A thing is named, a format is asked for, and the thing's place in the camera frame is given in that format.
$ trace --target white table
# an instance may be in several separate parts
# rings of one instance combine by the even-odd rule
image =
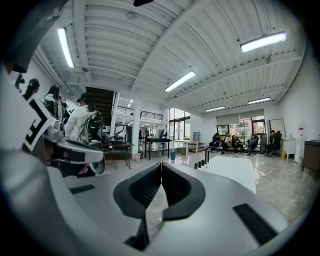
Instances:
[[[195,154],[198,155],[198,141],[192,141],[187,139],[174,139],[172,140],[172,152],[175,151],[175,142],[185,143],[186,149],[185,149],[185,157],[188,158],[188,145],[189,144],[195,144]]]
[[[287,160],[290,154],[296,153],[296,141],[295,138],[282,138],[282,151],[285,151]]]
[[[198,170],[227,177],[257,193],[254,169],[250,159],[215,156]]]

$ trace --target rectangular ceiling light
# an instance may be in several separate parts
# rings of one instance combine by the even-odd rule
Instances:
[[[58,28],[58,36],[60,40],[60,44],[62,47],[62,51],[66,60],[66,63],[68,64],[69,68],[74,68],[74,62],[72,61],[69,46],[68,46],[68,40],[67,40],[67,31],[65,28]]]
[[[165,91],[166,92],[172,91],[174,88],[178,87],[179,85],[181,85],[182,83],[184,83],[188,79],[194,77],[195,75],[196,74],[194,72],[190,71],[188,74],[186,74],[183,77],[181,77],[178,81],[176,81],[173,84],[171,84],[168,88],[165,89]]]
[[[253,103],[258,103],[258,102],[265,102],[270,100],[270,97],[268,98],[261,98],[261,99],[257,99],[257,100],[252,100],[252,101],[248,101],[248,104],[253,104]]]
[[[251,50],[275,44],[278,42],[283,42],[287,40],[287,33],[286,32],[279,32],[275,34],[266,35],[249,42],[245,42],[241,44],[241,49],[243,53],[249,52]]]
[[[215,108],[206,109],[205,111],[222,110],[224,108],[225,108],[225,106],[219,106],[219,107],[215,107]]]

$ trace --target dark cabinet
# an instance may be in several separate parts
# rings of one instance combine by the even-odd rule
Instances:
[[[309,174],[317,179],[320,175],[320,141],[305,141],[302,171],[310,170]]]

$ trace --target baseball cap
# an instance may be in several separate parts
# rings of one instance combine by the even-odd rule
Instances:
[[[84,92],[81,94],[81,97],[77,99],[77,103],[80,102],[80,100],[84,100],[85,103],[90,103],[92,102],[92,98],[91,98],[91,95],[87,92]]]
[[[39,88],[40,87],[40,83],[39,83],[39,80],[36,79],[36,78],[33,78],[29,81],[29,84],[28,86],[32,87],[32,88]]]

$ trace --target white pillar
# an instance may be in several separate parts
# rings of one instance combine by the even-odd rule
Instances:
[[[118,108],[118,101],[119,101],[119,92],[115,92],[115,101],[113,105],[113,111],[112,111],[112,118],[111,118],[111,125],[110,125],[110,137],[115,135],[115,125],[116,125],[116,115],[117,115],[117,108]]]
[[[136,154],[139,150],[139,129],[140,129],[140,112],[141,112],[141,104],[142,101],[140,99],[136,99],[134,102],[134,116],[133,116],[133,128],[132,128],[132,153]]]

